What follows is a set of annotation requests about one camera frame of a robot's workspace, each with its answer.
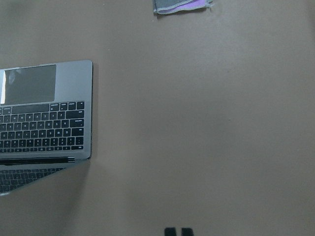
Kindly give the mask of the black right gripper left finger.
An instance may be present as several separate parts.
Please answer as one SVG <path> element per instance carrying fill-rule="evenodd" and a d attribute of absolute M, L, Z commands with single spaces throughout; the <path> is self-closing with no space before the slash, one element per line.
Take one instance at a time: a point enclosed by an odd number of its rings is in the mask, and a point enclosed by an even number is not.
<path fill-rule="evenodd" d="M 175 227 L 167 227 L 164 229 L 164 236 L 176 236 Z"/>

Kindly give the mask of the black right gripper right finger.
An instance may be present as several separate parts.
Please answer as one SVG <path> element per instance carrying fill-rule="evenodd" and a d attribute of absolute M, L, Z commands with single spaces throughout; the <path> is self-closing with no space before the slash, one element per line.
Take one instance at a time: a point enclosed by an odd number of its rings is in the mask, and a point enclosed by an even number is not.
<path fill-rule="evenodd" d="M 192 228 L 181 228 L 181 236 L 194 236 Z"/>

